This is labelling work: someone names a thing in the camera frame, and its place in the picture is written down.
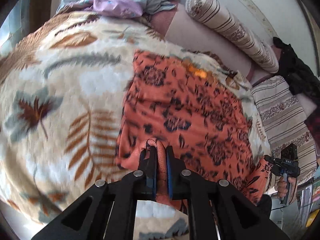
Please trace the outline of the person's right hand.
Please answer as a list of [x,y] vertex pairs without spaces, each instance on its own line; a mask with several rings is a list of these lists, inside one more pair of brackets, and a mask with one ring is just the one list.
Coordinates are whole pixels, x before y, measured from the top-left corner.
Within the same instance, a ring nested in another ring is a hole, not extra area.
[[297,194],[297,179],[293,177],[288,177],[287,181],[284,177],[281,177],[277,183],[277,197],[284,198],[288,196],[289,202],[294,202],[296,200]]

